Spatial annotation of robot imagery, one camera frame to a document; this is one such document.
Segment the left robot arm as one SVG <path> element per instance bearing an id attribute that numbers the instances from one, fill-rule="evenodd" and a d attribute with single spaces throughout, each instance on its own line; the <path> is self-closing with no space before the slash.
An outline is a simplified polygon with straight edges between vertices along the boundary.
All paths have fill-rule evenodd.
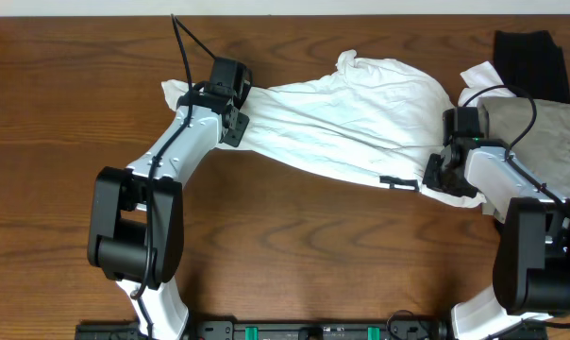
<path id="1" fill-rule="evenodd" d="M 125 168 L 105 167 L 92 199 L 88 261 L 128 295 L 148 339 L 179 339 L 189 310 L 177 291 L 184 247 L 183 188 L 217 145 L 236 147 L 249 123 L 244 95 L 195 86 L 172 123 Z"/>

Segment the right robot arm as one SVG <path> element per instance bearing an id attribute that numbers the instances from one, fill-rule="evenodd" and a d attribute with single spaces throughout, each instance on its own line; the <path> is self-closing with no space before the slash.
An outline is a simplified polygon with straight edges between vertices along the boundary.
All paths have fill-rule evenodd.
<path id="1" fill-rule="evenodd" d="M 456 138 L 427 161 L 424 184 L 483 194 L 502 223 L 492 283 L 432 325 L 434 339 L 527 339 L 570 329 L 570 199 L 547 188 L 498 140 Z"/>

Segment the white t-shirt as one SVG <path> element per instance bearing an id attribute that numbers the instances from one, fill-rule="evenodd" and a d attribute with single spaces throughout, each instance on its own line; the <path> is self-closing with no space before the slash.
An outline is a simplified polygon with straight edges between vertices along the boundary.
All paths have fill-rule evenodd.
<path id="1" fill-rule="evenodd" d="M 423 182 L 429 157 L 443 148 L 442 114 L 451 106 L 442 85 L 421 70 L 348 50 L 331 75 L 253 88 L 237 148 L 315 175 L 475 208 L 484 195 L 457 197 Z"/>

